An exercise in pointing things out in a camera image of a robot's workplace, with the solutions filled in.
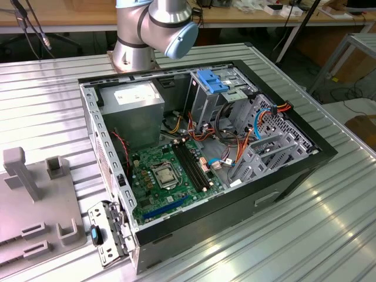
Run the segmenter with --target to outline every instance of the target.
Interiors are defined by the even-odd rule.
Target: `red cable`
[[[128,171],[129,171],[129,159],[128,159],[128,151],[127,151],[127,147],[125,146],[124,139],[122,139],[115,132],[111,132],[111,133],[114,134],[119,139],[120,142],[122,142],[123,149],[125,151],[125,157],[126,157],[126,160],[127,160],[127,175],[128,175]]]

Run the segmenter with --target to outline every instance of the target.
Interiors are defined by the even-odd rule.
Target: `blue clip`
[[[220,93],[230,90],[227,85],[224,85],[219,76],[215,75],[210,69],[198,70],[197,75],[201,81],[209,88],[210,93]]]

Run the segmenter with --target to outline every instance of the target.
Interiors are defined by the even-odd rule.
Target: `metal table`
[[[364,53],[366,53],[368,56],[376,59],[376,33],[349,33],[347,34],[342,39],[339,46],[334,50],[333,54],[330,56],[328,61],[325,63],[323,68],[320,70],[320,72],[316,76],[312,86],[308,90],[309,94],[312,94],[317,89],[317,87],[322,83],[329,69],[338,60],[338,58],[343,54],[346,48],[348,48],[346,52],[350,50],[352,52],[355,48],[358,48],[362,50]],[[343,56],[338,61],[338,64],[343,65],[343,63],[345,62],[347,58],[348,57]]]
[[[242,59],[337,150],[290,197],[135,276],[129,259],[102,270],[80,249],[9,277],[56,281],[375,281],[375,153],[273,66],[242,43],[193,48],[160,66]],[[107,194],[85,129],[77,78],[114,73],[105,55],[0,65],[0,149],[23,146],[28,162],[70,161],[86,230],[87,209]]]

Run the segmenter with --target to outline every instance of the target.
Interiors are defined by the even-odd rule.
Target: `metal frame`
[[[366,35],[363,35],[361,33],[349,33],[348,35],[346,35],[342,39],[338,47],[334,50],[333,54],[329,57],[323,68],[321,68],[320,72],[316,76],[313,84],[311,85],[311,87],[309,87],[307,92],[309,94],[312,94],[317,89],[319,84],[323,81],[323,79],[329,72],[330,68],[338,60],[344,50],[349,46],[353,47],[353,50],[355,48],[358,48],[367,55],[376,58],[376,44],[374,43],[374,41],[376,41],[376,35],[374,33],[369,33]]]

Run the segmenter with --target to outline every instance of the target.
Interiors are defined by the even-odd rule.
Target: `metal bracket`
[[[104,268],[136,248],[129,224],[125,222],[126,215],[118,208],[116,203],[99,202],[88,210],[90,223],[99,227],[103,238],[103,243],[98,245],[98,253]]]

